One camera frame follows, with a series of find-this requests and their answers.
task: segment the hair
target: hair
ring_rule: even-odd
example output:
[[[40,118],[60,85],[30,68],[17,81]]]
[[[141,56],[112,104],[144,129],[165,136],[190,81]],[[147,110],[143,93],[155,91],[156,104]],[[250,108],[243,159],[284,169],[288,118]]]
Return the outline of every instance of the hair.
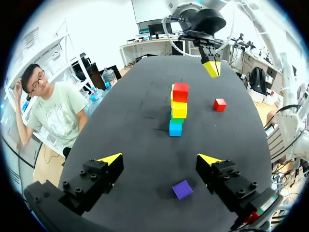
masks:
[[[28,85],[31,75],[33,74],[33,70],[36,67],[41,68],[38,64],[30,64],[21,76],[21,86],[26,93],[29,93],[29,90],[27,89],[27,85]]]

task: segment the black backpack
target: black backpack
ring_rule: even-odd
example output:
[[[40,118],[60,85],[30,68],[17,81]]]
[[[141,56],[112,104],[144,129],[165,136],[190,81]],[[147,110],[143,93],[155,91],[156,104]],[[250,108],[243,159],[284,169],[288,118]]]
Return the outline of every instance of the black backpack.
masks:
[[[249,73],[249,83],[251,89],[267,96],[265,72],[259,67],[255,67],[251,73]]]

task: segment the glasses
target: glasses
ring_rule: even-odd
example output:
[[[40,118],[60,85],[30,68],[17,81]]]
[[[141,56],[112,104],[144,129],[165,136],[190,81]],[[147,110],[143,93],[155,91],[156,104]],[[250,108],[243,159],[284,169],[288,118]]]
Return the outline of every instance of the glasses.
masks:
[[[44,76],[45,76],[45,71],[44,71],[44,70],[42,70],[41,72],[39,72],[39,74],[38,74],[38,80],[32,84],[32,91],[31,91],[31,93],[32,93],[33,91],[37,90],[37,88],[39,87],[39,81],[42,80],[42,79],[44,78]]]

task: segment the light green t-shirt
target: light green t-shirt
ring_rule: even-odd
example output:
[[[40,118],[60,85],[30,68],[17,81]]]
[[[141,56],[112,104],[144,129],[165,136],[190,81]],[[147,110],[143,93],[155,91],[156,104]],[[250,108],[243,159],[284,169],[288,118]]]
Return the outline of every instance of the light green t-shirt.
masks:
[[[35,131],[45,127],[57,144],[72,147],[79,133],[79,121],[76,116],[84,109],[87,100],[73,86],[65,82],[57,82],[54,92],[48,100],[38,98],[34,103],[28,126]]]

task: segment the purple cube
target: purple cube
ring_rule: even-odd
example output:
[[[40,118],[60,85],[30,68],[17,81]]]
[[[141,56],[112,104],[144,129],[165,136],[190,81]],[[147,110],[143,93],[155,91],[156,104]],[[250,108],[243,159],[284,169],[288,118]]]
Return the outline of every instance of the purple cube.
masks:
[[[186,180],[180,182],[179,184],[176,184],[173,187],[173,190],[179,200],[193,193],[190,185],[188,184]]]

